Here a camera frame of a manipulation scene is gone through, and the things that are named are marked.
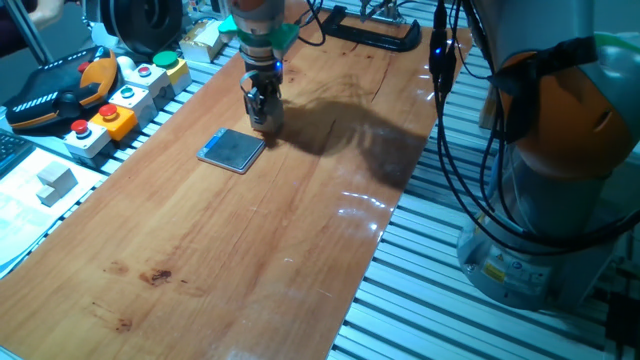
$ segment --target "white cube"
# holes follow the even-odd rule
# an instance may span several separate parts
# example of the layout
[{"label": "white cube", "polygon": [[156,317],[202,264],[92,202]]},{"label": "white cube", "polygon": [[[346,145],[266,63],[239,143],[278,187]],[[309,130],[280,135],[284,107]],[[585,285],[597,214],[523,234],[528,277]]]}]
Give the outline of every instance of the white cube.
[{"label": "white cube", "polygon": [[64,197],[77,184],[75,176],[69,167],[52,161],[47,167],[38,173],[38,179],[42,185],[47,185],[56,190],[60,197]]},{"label": "white cube", "polygon": [[48,207],[52,207],[58,200],[60,200],[60,194],[56,191],[56,189],[51,186],[45,185],[38,190],[36,193],[40,202]]}]

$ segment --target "black cable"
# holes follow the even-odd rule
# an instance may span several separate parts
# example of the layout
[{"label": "black cable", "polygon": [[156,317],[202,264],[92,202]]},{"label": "black cable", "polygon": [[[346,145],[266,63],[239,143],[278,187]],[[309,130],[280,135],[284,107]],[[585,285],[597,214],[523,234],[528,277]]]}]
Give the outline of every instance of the black cable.
[{"label": "black cable", "polygon": [[484,172],[487,169],[487,160],[489,159],[489,153],[491,152],[491,147],[493,146],[493,141],[495,139],[497,131],[498,120],[494,118],[493,124],[491,125],[491,135],[489,135],[489,141],[487,141],[487,147],[484,149],[484,154],[482,154],[482,161],[480,162],[480,194],[482,194],[482,198],[484,199],[485,204],[487,204],[487,208],[494,212],[495,209],[493,208],[493,205],[491,205],[491,200],[489,199],[489,196],[487,196],[487,190],[485,189]]},{"label": "black cable", "polygon": [[[456,6],[457,4],[462,4],[462,0],[455,0],[454,3],[451,5],[451,11],[449,12],[449,27],[451,27],[451,29],[453,30],[453,24],[451,22],[451,15],[453,14],[453,7]],[[464,66],[464,69],[467,70],[467,72],[469,73],[469,75],[471,75],[472,77],[479,79],[479,80],[487,80],[489,79],[488,76],[479,76],[476,75],[474,73],[471,72],[471,70],[469,70],[469,67],[467,66],[467,62],[464,61],[464,56],[462,56],[462,50],[460,49],[460,43],[458,42],[458,37],[454,36],[452,37],[453,42],[456,43],[456,45],[458,45],[458,55],[460,55],[460,61],[462,61],[462,65]]]},{"label": "black cable", "polygon": [[498,187],[497,187],[497,191],[498,191],[498,198],[500,199],[500,204],[502,205],[502,210],[504,211],[505,215],[507,215],[507,218],[513,222],[516,225],[519,225],[516,220],[513,218],[513,215],[511,215],[511,211],[509,210],[509,207],[507,206],[507,202],[505,201],[504,198],[504,188],[503,188],[503,184],[502,184],[502,172],[503,172],[503,167],[504,167],[504,156],[505,156],[505,134],[506,134],[506,126],[505,126],[505,121],[504,121],[504,116],[502,116],[502,109],[496,106],[496,114],[498,116],[496,116],[495,121],[498,123],[498,131],[500,134],[500,137],[498,139],[498,153],[500,154],[500,156],[498,156]]},{"label": "black cable", "polygon": [[313,14],[313,17],[316,19],[316,23],[318,23],[318,27],[320,28],[320,33],[322,34],[322,40],[319,43],[312,43],[311,41],[303,38],[302,36],[298,35],[298,39],[300,41],[302,41],[303,43],[309,45],[309,46],[322,46],[324,45],[325,41],[327,41],[327,35],[324,33],[324,30],[322,29],[322,23],[320,22],[320,19],[318,18],[318,13],[316,12],[316,10],[313,8],[313,4],[311,4],[310,0],[305,0],[307,2],[307,5],[309,5],[309,10],[311,10],[311,13]]},{"label": "black cable", "polygon": [[[442,54],[440,54],[440,51],[436,51],[435,54],[432,51],[431,56],[441,56]],[[453,63],[455,65],[455,56],[453,56],[453,58],[451,59],[453,60]],[[442,71],[442,69],[435,69],[433,68],[433,66],[430,66],[432,73],[437,73],[440,74],[440,72]],[[448,89],[451,88],[451,84],[446,84],[447,85],[447,91],[444,92],[440,92],[440,88],[439,88],[439,83],[438,81],[440,80],[440,76],[434,76],[434,90],[436,92],[436,102],[437,102],[437,111],[438,111],[438,123],[439,123],[439,129],[438,129],[438,135],[439,138],[441,137],[442,140],[439,140],[439,142],[441,142],[441,147],[444,148],[446,156],[449,160],[449,165],[451,166],[452,171],[454,172],[454,174],[456,175],[457,180],[460,182],[460,185],[462,185],[463,189],[465,190],[465,192],[467,193],[467,195],[471,198],[471,200],[475,203],[475,205],[483,212],[485,213],[485,215],[490,218],[493,222],[496,223],[496,225],[502,227],[505,231],[511,233],[512,235],[523,239],[523,240],[527,240],[530,241],[532,243],[535,243],[537,245],[542,245],[542,246],[547,246],[547,247],[552,247],[552,248],[557,248],[560,250],[556,250],[554,252],[549,252],[549,253],[535,253],[536,255],[559,255],[562,253],[569,253],[569,252],[575,252],[575,251],[580,251],[580,250],[584,250],[586,248],[589,247],[593,247],[596,245],[600,245],[602,243],[614,240],[615,237],[621,235],[622,233],[629,231],[631,228],[633,228],[633,226],[635,226],[636,223],[640,222],[640,211],[636,211],[634,213],[632,213],[631,215],[629,215],[627,218],[624,219],[619,219],[617,221],[614,221],[608,225],[605,225],[595,231],[591,231],[579,236],[573,236],[573,237],[567,237],[567,238],[551,238],[551,237],[543,237],[543,236],[537,236],[536,234],[533,234],[531,232],[528,231],[524,231],[524,232],[518,232],[513,230],[511,227],[505,225],[504,223],[502,223],[500,220],[498,220],[495,215],[493,215],[491,212],[487,211],[487,209],[480,203],[480,201],[475,197],[475,195],[473,195],[473,193],[471,192],[471,190],[469,189],[469,187],[466,185],[466,182],[464,181],[464,179],[462,178],[462,176],[460,175],[460,172],[457,169],[457,166],[455,165],[455,162],[453,160],[453,157],[451,155],[451,152],[449,150],[449,146],[448,146],[448,142],[446,141],[446,134],[444,133],[444,122],[442,120],[442,113],[443,113],[443,109],[444,106],[442,104],[444,104],[445,99],[446,99],[446,95],[448,93]],[[446,167],[443,167],[443,171],[445,172],[445,177],[448,177],[448,171],[446,169]],[[463,209],[467,209],[466,205],[464,204],[464,202],[462,202],[462,199],[459,197],[459,194],[457,194],[457,190],[455,189],[455,187],[453,186],[453,183],[450,181],[447,181],[452,189],[452,191],[454,192],[454,195],[457,195],[456,198],[459,200],[459,202],[461,203],[461,206],[463,207]],[[470,215],[470,217],[472,217],[472,219],[474,219],[474,222],[476,222],[476,225],[478,225],[477,219],[475,219],[475,217],[473,217],[473,214],[471,214],[470,212],[467,212],[468,215]],[[483,229],[483,231],[485,231],[485,233],[487,234],[487,236],[491,237],[493,240],[496,240],[496,242],[500,243],[501,245],[504,244],[503,242],[499,241],[498,239],[495,238],[495,236],[491,233],[489,233],[488,231],[486,231],[486,229],[484,227],[479,226],[479,228]],[[567,244],[568,242],[579,242],[577,245],[573,245],[573,244]],[[512,250],[515,251],[520,251],[518,249],[515,248],[511,248]]]},{"label": "black cable", "polygon": [[[316,6],[316,0],[313,0],[313,8],[316,9],[316,11],[320,11],[322,9],[323,4],[324,4],[324,0],[320,0],[320,3],[318,4],[318,6]],[[300,15],[296,21],[294,21],[294,25],[299,25],[300,28],[302,29],[303,27],[311,24],[314,19],[313,14],[311,14],[311,16],[308,16],[307,19],[304,21],[304,23],[302,22],[303,21],[302,19],[305,16],[307,16],[307,14],[309,13],[311,13],[311,9],[305,10],[305,12],[303,12],[302,15]]]},{"label": "black cable", "polygon": [[400,7],[400,6],[402,6],[402,5],[411,4],[411,3],[415,3],[415,4],[417,4],[417,3],[418,3],[418,1],[415,1],[415,0],[405,0],[405,1],[401,2],[400,4],[396,5],[396,9],[397,9],[397,8],[399,8],[399,7]]}]

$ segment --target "wooden board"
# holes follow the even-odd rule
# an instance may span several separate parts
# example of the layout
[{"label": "wooden board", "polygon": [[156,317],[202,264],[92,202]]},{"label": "wooden board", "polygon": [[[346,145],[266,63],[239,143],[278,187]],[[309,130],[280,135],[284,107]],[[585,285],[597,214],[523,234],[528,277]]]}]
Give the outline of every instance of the wooden board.
[{"label": "wooden board", "polygon": [[252,133],[236,56],[0,281],[0,345],[25,359],[323,359],[434,123],[429,36],[404,54],[295,45],[285,128],[246,175],[195,156],[220,127]]}]

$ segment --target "dark stain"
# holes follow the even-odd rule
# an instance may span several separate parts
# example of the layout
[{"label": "dark stain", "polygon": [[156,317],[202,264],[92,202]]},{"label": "dark stain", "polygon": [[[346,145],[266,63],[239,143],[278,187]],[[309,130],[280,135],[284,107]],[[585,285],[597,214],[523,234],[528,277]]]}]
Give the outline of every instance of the dark stain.
[{"label": "dark stain", "polygon": [[129,272],[129,267],[122,261],[114,260],[103,271],[112,275],[124,276]]},{"label": "dark stain", "polygon": [[131,331],[131,326],[133,326],[133,321],[130,319],[118,319],[118,327],[116,327],[116,331],[120,334],[129,332]]},{"label": "dark stain", "polygon": [[171,271],[169,270],[156,270],[151,277],[145,273],[138,275],[138,278],[151,286],[160,286],[168,283],[171,277]]},{"label": "dark stain", "polygon": [[151,281],[158,281],[158,280],[161,280],[161,279],[167,280],[170,277],[171,277],[171,271],[169,271],[169,270],[158,270],[151,277]]},{"label": "dark stain", "polygon": [[380,80],[380,85],[378,85],[378,89],[376,90],[375,94],[373,94],[373,98],[371,99],[371,102],[373,102],[373,100],[376,99],[376,96],[378,96],[378,92],[380,91],[380,88],[382,88],[382,84],[384,83],[384,80],[387,78],[387,73],[389,72],[390,66],[391,66],[391,62],[387,63],[387,67],[384,69],[384,74],[382,74],[382,80]]},{"label": "dark stain", "polygon": [[111,310],[107,309],[106,307],[104,307],[104,306],[102,306],[102,305],[98,304],[98,303],[97,303],[97,302],[95,302],[95,301],[92,301],[92,302],[91,302],[91,305],[95,305],[95,306],[99,307],[100,309],[106,310],[106,311],[108,311],[108,312],[110,312],[110,313],[112,313],[112,314],[114,313],[113,311],[111,311]]},{"label": "dark stain", "polygon": [[207,294],[207,291],[205,289],[197,286],[180,286],[176,289],[176,292],[179,295],[185,295],[195,298],[204,297]]}]

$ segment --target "sticker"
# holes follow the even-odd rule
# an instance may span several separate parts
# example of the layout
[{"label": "sticker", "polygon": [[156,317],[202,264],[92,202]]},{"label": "sticker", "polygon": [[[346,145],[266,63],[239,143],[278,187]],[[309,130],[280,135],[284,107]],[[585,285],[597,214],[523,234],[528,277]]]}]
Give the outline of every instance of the sticker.
[{"label": "sticker", "polygon": [[538,295],[544,290],[551,272],[550,267],[529,264],[496,246],[489,249],[482,270],[506,288],[529,295]]}]

